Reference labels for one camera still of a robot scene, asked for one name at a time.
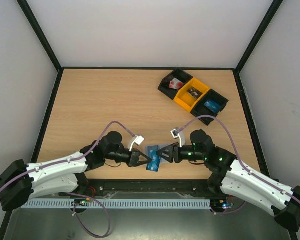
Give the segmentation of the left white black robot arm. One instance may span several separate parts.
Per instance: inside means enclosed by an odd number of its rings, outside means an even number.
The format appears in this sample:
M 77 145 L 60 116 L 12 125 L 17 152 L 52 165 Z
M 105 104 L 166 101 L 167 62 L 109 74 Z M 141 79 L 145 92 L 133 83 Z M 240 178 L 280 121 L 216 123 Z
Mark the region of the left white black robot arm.
M 0 205 L 5 212 L 15 210 L 29 200 L 57 193 L 74 193 L 86 185 L 84 174 L 101 168 L 106 160 L 139 167 L 152 160 L 134 148 L 141 145 L 141 135 L 132 137 L 125 147 L 123 137 L 117 131 L 94 141 L 66 157 L 41 162 L 25 163 L 16 160 L 0 175 Z

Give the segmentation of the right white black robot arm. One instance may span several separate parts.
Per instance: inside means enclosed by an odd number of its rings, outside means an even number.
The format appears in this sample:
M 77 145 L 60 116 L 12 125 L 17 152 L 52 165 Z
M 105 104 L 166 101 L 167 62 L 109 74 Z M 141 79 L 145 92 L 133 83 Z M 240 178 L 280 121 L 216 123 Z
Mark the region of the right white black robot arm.
M 190 145 L 179 142 L 168 145 L 156 154 L 169 163 L 203 161 L 211 171 L 208 191 L 237 197 L 269 215 L 288 231 L 300 229 L 300 186 L 290 187 L 254 170 L 238 156 L 215 146 L 202 129 L 190 134 Z

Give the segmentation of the blue VIP credit card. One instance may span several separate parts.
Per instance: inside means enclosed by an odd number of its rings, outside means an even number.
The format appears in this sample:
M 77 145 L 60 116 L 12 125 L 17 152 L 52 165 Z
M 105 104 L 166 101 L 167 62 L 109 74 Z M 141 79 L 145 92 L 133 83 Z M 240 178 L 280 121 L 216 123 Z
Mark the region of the blue VIP credit card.
M 208 99 L 204 103 L 204 106 L 206 108 L 208 108 L 213 113 L 218 113 L 221 109 L 221 106 L 218 103 L 216 103 L 215 101 L 211 100 L 211 99 Z

